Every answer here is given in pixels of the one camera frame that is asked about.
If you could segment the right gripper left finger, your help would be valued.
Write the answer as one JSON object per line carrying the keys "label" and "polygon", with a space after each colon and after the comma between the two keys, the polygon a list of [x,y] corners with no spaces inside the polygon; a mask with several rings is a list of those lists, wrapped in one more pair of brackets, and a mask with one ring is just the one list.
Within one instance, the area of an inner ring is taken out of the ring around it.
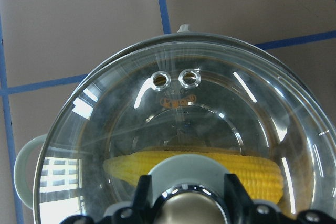
{"label": "right gripper left finger", "polygon": [[87,215],[67,217],[61,223],[154,223],[154,210],[150,206],[152,197],[152,176],[142,175],[138,181],[135,195],[129,206],[119,207],[99,221]]}

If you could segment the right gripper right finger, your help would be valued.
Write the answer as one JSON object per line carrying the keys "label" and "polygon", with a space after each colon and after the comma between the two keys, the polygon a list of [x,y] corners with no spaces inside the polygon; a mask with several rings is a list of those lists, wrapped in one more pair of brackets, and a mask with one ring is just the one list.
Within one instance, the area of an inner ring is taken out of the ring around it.
{"label": "right gripper right finger", "polygon": [[224,175],[224,213],[228,223],[335,223],[319,210],[305,210],[295,219],[266,201],[253,201],[235,174]]}

